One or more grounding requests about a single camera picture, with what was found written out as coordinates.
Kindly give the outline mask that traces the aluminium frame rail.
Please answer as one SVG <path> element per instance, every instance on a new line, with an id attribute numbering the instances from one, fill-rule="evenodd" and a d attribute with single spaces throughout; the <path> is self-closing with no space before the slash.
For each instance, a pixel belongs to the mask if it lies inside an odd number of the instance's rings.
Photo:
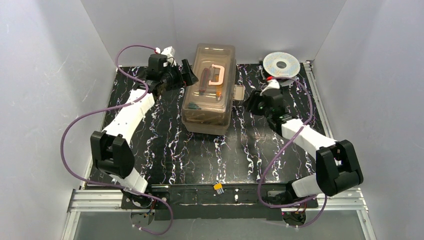
<path id="1" fill-rule="evenodd" d="M 312 65 L 300 64 L 299 80 L 312 97 L 313 118 L 309 123 L 321 134 L 330 136 L 323 108 L 315 102 L 317 91 Z M 257 181 L 266 165 L 288 140 L 269 129 L 264 118 L 247 113 L 234 101 L 225 135 L 188 132 L 182 123 L 181 110 L 185 88 L 166 92 L 135 130 L 130 147 L 135 154 L 135 168 L 153 184 L 153 193 L 166 197 L 174 219 L 280 220 L 277 210 L 258 202 Z M 309 116 L 306 91 L 297 84 L 283 88 L 288 110 L 302 120 Z M 283 191 L 283 183 L 315 172 L 315 160 L 292 143 L 275 162 L 262 185 L 261 194 Z M 223 194 L 213 189 L 216 180 Z M 326 211 L 368 210 L 359 187 L 328 197 Z"/>

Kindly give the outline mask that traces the red utility knife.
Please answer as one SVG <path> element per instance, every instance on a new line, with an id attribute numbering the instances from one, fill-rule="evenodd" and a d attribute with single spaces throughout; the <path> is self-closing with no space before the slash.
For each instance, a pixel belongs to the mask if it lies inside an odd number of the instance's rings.
<path id="1" fill-rule="evenodd" d="M 209 80 L 211 76 L 211 68 L 205 67 L 199 79 L 199 94 L 204 95 L 209 88 Z"/>

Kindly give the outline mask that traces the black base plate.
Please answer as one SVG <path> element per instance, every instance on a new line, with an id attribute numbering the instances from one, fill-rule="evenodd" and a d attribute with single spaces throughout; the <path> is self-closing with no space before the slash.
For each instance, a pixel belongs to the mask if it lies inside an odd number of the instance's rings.
<path id="1" fill-rule="evenodd" d="M 218 194 L 211 184 L 153 185 L 147 193 L 166 201 L 173 217 L 180 219 L 266 219 L 279 221 L 281 211 L 269 205 L 288 205 L 296 201 L 286 193 L 284 183 L 223 184 Z"/>

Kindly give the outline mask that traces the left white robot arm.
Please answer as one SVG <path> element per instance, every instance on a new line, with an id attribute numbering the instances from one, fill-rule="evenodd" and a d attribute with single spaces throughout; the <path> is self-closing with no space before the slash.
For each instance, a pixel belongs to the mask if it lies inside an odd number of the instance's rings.
<path id="1" fill-rule="evenodd" d="M 172 56 L 158 53 L 149 56 L 142 78 L 112 122 L 102 131 L 92 133 L 90 145 L 96 169 L 117 180 L 125 190 L 143 194 L 148 182 L 135 169 L 135 157 L 130 148 L 132 136 L 160 96 L 192 86 L 198 78 L 187 59 L 177 65 Z"/>

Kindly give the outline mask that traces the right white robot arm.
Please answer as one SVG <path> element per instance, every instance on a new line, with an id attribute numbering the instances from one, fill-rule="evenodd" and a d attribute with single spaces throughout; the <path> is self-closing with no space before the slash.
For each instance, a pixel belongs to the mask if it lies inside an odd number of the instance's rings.
<path id="1" fill-rule="evenodd" d="M 337 141 L 305 125 L 286 111 L 283 94 L 272 90 L 271 95 L 253 91 L 243 106 L 251 114 L 266 118 L 270 129 L 292 140 L 315 159 L 315 173 L 286 184 L 287 200 L 325 194 L 332 197 L 363 183 L 364 177 L 353 144 Z"/>

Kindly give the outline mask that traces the beige plastic tool box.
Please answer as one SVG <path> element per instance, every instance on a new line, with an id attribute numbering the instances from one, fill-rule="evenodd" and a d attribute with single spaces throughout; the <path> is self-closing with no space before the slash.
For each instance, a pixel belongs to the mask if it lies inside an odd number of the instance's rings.
<path id="1" fill-rule="evenodd" d="M 211 69 L 208 90 L 199 94 L 200 78 L 204 68 Z M 198 82 L 185 90 L 181 120 L 192 133 L 224 136 L 232 118 L 236 99 L 236 48 L 233 45 L 200 43 L 197 45 L 193 73 Z M 188 109 L 195 103 L 201 110 Z"/>

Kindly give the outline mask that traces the green stubby screwdriver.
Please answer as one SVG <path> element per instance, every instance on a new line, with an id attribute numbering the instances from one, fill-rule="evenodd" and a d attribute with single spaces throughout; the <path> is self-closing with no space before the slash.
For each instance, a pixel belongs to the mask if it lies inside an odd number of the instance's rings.
<path id="1" fill-rule="evenodd" d="M 187 108 L 188 108 L 189 110 L 201 110 L 201 109 L 202 109 L 199 105 L 195 104 L 194 102 L 190 102 L 190 103 L 187 105 Z"/>

